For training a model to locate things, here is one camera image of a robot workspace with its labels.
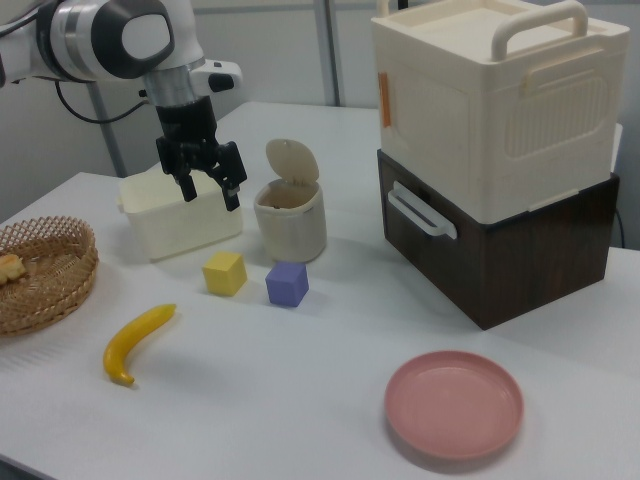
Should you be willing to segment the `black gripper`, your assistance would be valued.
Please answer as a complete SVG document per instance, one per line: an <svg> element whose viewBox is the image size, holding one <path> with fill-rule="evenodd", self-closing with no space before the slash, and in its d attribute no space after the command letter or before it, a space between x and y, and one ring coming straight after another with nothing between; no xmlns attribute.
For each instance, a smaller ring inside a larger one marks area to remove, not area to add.
<svg viewBox="0 0 640 480"><path fill-rule="evenodd" d="M189 163L206 163L205 173L220 186L226 209L236 210L247 174L236 143L218 144L215 138L217 122L210 98L155 110L162 129L156 139L161 169L173 177L184 201L197 197Z"/></svg>

